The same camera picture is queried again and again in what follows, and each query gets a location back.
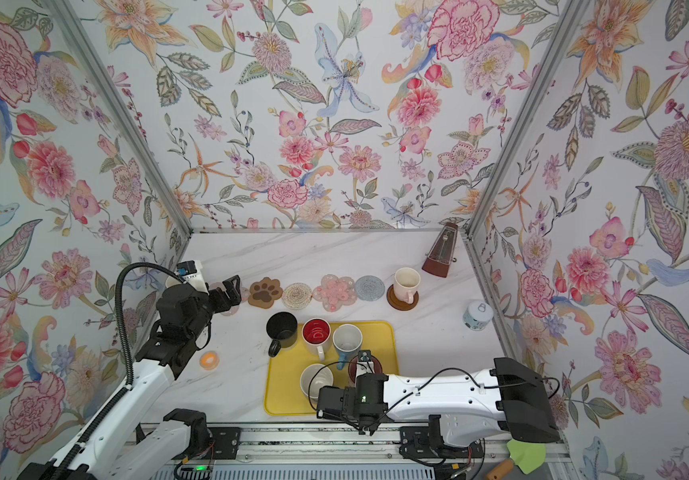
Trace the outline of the cork paw print coaster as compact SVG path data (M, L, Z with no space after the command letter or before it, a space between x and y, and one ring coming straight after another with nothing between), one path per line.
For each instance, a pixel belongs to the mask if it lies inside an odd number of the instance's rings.
M264 277L248 287L248 304L260 309L270 309L282 298L284 290L280 280Z

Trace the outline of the white embroidered round coaster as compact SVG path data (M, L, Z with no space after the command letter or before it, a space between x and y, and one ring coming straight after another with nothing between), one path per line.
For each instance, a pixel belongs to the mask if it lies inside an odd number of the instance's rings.
M288 285L282 294L282 303L288 310L302 310L312 301L312 288L308 284L296 282Z

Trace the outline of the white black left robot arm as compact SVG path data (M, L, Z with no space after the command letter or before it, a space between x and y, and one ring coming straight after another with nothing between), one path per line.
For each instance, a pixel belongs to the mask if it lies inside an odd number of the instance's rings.
M136 353L130 351L122 318L116 320L126 378L64 448L46 463L31 463L22 479L148 479L172 459L200 458L214 451L216 436L204 412L178 408L140 443L126 449L146 412L170 388L198 352L198 338L212 332L212 318L242 303L242 280L234 275L210 287L198 261L176 270L152 264L168 276L156 301L158 321Z

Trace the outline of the pale pink flower coaster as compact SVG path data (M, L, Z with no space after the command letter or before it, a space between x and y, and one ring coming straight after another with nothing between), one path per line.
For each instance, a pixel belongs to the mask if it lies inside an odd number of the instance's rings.
M230 308L230 310L228 310L226 312L222 312L222 316L228 317L228 316L236 315L236 313L238 313L238 310L240 310L240 306L242 306L242 304L246 303L246 300L248 300L248 288L242 286L242 287L240 287L240 303L238 303L238 305Z

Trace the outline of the black mug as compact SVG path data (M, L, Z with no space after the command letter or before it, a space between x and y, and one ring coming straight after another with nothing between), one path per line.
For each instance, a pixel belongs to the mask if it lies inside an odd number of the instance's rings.
M274 358L282 349L288 349L296 344L298 339L298 320L290 312L278 312L266 323L266 334L272 342L268 347L268 356Z

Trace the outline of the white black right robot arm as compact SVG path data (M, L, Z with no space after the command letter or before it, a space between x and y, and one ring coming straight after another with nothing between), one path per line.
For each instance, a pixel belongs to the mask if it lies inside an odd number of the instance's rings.
M360 435L388 423L417 422L426 432L419 446L438 459L481 449L483 440L499 434L535 445L561 438L546 378L508 357L475 373L446 367L429 377L407 377L383 372L370 351L360 350L347 368L354 375L348 386L324 379L328 365L314 366L300 386L316 418Z

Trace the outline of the grey round coaster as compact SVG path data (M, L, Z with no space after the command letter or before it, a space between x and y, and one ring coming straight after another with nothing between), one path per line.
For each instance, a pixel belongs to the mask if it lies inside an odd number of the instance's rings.
M354 289L357 298L367 302L380 300L386 292L383 281L379 277L373 275L360 277L356 280Z

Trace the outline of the cream mug pink handle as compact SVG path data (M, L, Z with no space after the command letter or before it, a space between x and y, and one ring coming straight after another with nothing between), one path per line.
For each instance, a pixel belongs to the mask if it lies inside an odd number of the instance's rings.
M421 277L418 271L410 267L399 268L393 276L394 297L402 303L414 304L420 283Z

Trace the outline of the brown wooden round coaster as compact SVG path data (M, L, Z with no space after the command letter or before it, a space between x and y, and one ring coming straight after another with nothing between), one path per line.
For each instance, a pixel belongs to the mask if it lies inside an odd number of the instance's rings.
M420 300L420 295L418 293L414 294L413 296L413 302L408 303L402 300L399 300L394 292L394 286L390 285L387 292L386 292L386 299L388 304L395 310L398 311L410 311L416 306L418 306L418 302Z

